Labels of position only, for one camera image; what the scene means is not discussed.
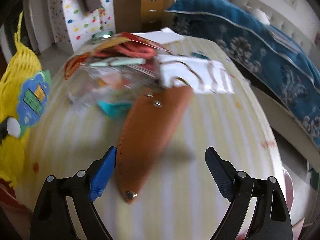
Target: screw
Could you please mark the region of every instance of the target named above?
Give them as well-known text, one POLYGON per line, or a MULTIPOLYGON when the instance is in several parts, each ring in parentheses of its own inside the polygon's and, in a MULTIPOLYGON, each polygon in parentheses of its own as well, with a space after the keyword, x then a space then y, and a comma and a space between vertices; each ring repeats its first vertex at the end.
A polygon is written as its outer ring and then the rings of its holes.
POLYGON ((155 107, 162 107, 161 102, 160 102, 160 101, 158 101, 158 100, 153 101, 153 105, 154 105, 155 107))
POLYGON ((77 176, 78 177, 83 177, 85 175, 85 171, 78 171, 77 176))
POLYGON ((246 174, 244 171, 239 171, 239 172, 238 172, 238 176, 239 176, 240 178, 245 178, 245 177, 247 176, 247 174, 246 174))
POLYGON ((138 194, 135 193, 135 192, 133 192, 133 191, 127 191, 127 192, 125 193, 125 195, 127 196, 128 199, 131 200, 131 199, 135 198, 138 194))
POLYGON ((272 183, 276 183, 277 182, 277 179, 275 177, 270 177, 269 180, 272 182, 272 183))
POLYGON ((50 175, 47 177, 47 182, 51 182, 54 180, 54 176, 50 175))

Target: blue gripper pad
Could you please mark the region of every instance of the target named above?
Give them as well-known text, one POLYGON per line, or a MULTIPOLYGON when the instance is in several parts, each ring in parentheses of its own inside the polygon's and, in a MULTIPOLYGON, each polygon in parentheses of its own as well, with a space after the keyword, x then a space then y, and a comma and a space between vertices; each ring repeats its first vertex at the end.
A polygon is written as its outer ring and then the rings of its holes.
POLYGON ((106 188, 107 182, 115 168, 116 151, 117 149, 115 147, 110 147, 108 154, 106 154, 101 160, 102 164, 100 168, 91 179, 88 196, 92 202, 95 201, 97 197, 101 197, 104 189, 106 188))
POLYGON ((236 169, 230 162, 222 160, 212 147, 205 151, 205 163, 207 164, 221 195, 231 202, 234 198, 232 185, 236 169))

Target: polka dot fabric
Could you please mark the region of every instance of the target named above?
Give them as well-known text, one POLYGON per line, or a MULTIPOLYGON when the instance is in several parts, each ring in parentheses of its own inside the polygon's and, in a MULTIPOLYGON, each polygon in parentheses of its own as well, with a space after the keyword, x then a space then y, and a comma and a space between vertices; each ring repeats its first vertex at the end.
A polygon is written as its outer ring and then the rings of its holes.
POLYGON ((113 0, 101 0, 101 4, 99 9, 85 12, 81 0, 49 0, 55 42, 69 40, 77 51, 93 34, 115 32, 113 0))

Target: leather sheath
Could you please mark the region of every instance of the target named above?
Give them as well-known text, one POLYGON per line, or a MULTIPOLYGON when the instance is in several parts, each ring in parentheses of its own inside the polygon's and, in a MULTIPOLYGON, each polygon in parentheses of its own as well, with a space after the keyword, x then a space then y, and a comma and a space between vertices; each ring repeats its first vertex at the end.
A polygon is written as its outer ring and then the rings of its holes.
POLYGON ((129 111, 116 156, 116 183, 127 203, 135 199, 128 197, 128 192, 139 196, 153 165, 176 131, 192 94, 191 87, 182 86, 154 93, 153 97, 141 95, 129 111))

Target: striped bedsheet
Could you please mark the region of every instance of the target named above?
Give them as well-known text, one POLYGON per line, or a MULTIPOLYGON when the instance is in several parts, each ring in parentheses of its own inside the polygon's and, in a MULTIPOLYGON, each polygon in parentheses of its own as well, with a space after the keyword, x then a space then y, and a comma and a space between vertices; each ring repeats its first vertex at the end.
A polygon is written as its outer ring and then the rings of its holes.
MULTIPOLYGON (((285 195, 282 163, 275 138, 257 99, 243 76, 214 42, 186 37, 167 45, 183 55, 201 51, 218 60, 231 75, 235 94, 194 95, 177 131, 141 194, 127 205, 113 178, 94 205, 117 240, 208 240, 222 220, 229 202, 205 164, 205 150, 213 146, 222 159, 251 177, 275 176, 285 195)), ((109 119, 97 107, 79 117, 70 109, 60 70, 53 79, 49 103, 33 129, 26 152, 25 172, 15 188, 18 201, 34 209, 48 175, 73 176, 116 146, 124 119, 109 119)), ((69 207, 73 206, 68 198, 69 207)), ((251 203, 242 231, 253 215, 251 203)), ((74 206, 70 209, 78 237, 86 239, 74 206)))

